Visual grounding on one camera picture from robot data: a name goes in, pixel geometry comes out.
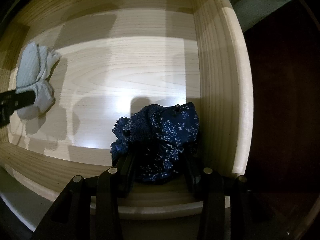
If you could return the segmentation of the hexagon pattern beige roll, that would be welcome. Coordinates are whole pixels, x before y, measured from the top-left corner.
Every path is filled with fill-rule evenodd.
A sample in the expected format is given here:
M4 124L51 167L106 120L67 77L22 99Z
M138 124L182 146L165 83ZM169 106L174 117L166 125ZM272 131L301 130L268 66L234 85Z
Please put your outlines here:
M54 104L54 90L49 83L53 66L61 59L61 54L35 42L23 51L16 76L16 92L33 91L35 101L17 111L22 120L31 120L44 113Z

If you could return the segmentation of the navy floral underwear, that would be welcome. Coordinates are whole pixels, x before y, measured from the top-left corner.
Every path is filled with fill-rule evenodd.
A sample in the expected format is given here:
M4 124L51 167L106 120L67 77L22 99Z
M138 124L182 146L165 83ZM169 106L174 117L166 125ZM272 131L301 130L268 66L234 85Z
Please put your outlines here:
M133 156L142 181L159 181L178 173L181 160L196 143L199 116L192 102L164 107L151 104L112 128L112 165Z

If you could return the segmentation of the grey wooden drawer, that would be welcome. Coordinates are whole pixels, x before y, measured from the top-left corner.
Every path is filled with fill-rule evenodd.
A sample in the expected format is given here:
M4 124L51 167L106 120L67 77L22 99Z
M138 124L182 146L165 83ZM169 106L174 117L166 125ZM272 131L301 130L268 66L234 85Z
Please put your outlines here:
M1 91L28 44L56 50L55 103L1 129L1 198L35 230L75 175L111 166L112 127L156 103L200 117L193 172L244 174L253 129L246 43L229 0L31 0L1 32Z

